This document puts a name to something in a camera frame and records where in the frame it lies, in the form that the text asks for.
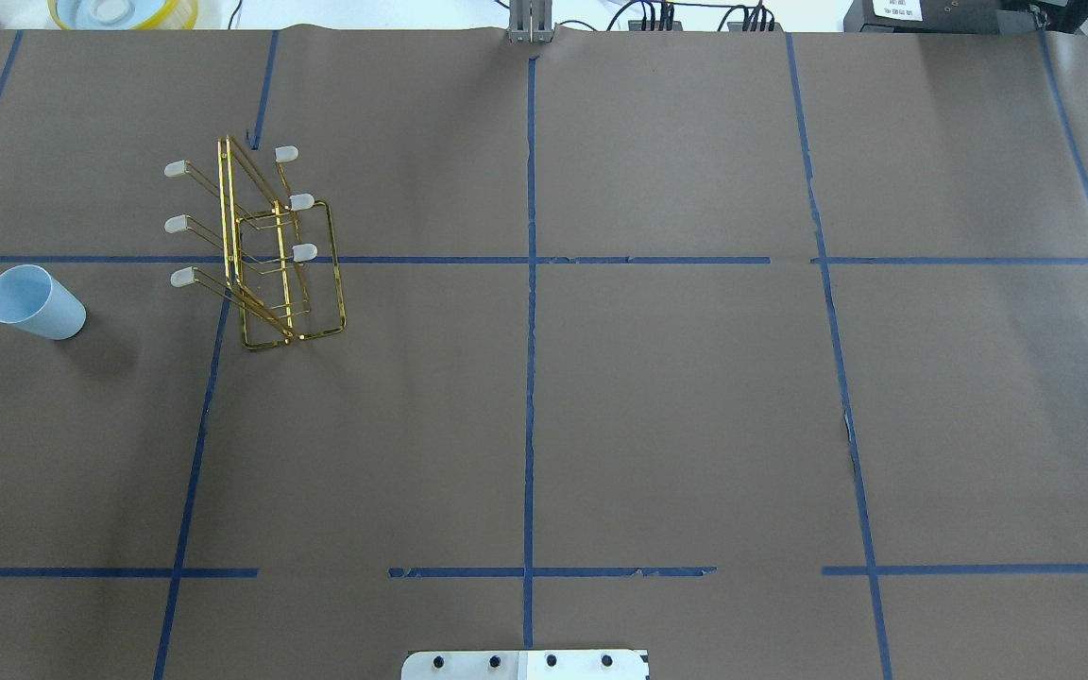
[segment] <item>gray metal bracket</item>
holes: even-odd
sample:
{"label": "gray metal bracket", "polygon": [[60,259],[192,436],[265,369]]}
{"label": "gray metal bracket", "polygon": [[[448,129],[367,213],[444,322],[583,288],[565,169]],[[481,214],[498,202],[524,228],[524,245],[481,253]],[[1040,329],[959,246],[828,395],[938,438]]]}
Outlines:
{"label": "gray metal bracket", "polygon": [[553,42],[553,0],[509,0],[510,42]]}

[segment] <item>gold wire rack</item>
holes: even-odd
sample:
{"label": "gold wire rack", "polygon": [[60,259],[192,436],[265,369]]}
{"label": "gold wire rack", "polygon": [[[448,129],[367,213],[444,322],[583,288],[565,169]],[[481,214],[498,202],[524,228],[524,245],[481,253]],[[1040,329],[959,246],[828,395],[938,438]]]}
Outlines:
{"label": "gold wire rack", "polygon": [[[299,156],[296,147],[277,147],[275,172],[282,190],[276,190],[255,164],[246,148],[234,137],[217,140],[217,181],[190,161],[175,161],[165,168],[166,176],[189,176],[220,202],[221,228],[214,233],[207,224],[189,214],[175,215],[165,223],[168,233],[194,233],[221,251],[223,275],[208,274],[198,267],[177,270],[170,275],[176,288],[197,284],[242,309],[242,344],[251,351],[289,345],[293,341],[313,341],[342,333],[347,326],[347,310],[342,294],[342,271],[338,268],[338,245],[333,236],[330,206],[312,194],[293,194],[284,163]],[[251,211],[242,206],[238,194],[247,190],[247,201],[262,202],[262,210]],[[305,265],[319,260],[319,247],[305,239],[307,230],[302,212],[321,210],[325,217],[326,240],[330,246],[329,265],[333,268],[333,296],[337,301],[337,324],[330,309],[326,327],[312,331],[310,285]],[[243,247],[243,237],[247,244]],[[267,248],[275,251],[267,255]],[[275,329],[274,339],[259,339],[255,320]]]}

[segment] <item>cup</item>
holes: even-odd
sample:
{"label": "cup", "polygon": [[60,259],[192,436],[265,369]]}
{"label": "cup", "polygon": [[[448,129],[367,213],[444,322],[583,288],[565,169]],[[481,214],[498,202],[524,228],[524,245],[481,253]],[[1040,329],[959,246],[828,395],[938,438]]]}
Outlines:
{"label": "cup", "polygon": [[87,310],[44,268],[18,265],[0,274],[0,323],[64,341],[82,331]]}

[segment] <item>white bracket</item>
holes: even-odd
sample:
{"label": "white bracket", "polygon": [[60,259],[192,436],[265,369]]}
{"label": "white bracket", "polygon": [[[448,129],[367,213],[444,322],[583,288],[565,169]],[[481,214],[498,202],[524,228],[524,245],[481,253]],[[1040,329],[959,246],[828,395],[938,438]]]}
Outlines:
{"label": "white bracket", "polygon": [[553,42],[553,0],[509,0],[510,42]]}
{"label": "white bracket", "polygon": [[640,650],[531,650],[415,653],[401,680],[647,680]]}

